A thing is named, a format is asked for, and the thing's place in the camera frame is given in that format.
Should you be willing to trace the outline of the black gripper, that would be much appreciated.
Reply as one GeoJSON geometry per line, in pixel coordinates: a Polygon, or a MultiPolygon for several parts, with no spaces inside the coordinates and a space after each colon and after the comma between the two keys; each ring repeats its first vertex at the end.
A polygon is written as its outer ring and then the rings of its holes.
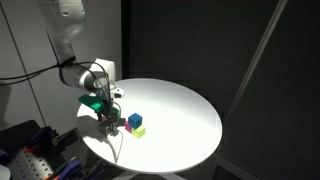
{"type": "Polygon", "coordinates": [[[114,107],[113,100],[102,100],[99,111],[97,112],[98,129],[103,135],[107,134],[108,122],[104,120],[109,120],[115,122],[115,127],[125,126],[126,119],[120,118],[120,110],[114,107]]]}

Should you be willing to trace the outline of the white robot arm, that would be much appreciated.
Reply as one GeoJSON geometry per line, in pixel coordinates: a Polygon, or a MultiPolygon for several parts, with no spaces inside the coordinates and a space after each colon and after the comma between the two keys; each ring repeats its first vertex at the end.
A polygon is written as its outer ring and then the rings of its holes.
{"type": "Polygon", "coordinates": [[[37,0],[45,18],[47,36],[53,49],[59,77],[70,86],[94,93],[79,98],[98,116],[98,127],[104,135],[116,135],[120,115],[114,111],[115,98],[124,91],[115,85],[115,63],[97,58],[94,62],[78,62],[72,48],[72,39],[85,25],[86,12],[82,0],[37,0]]]}

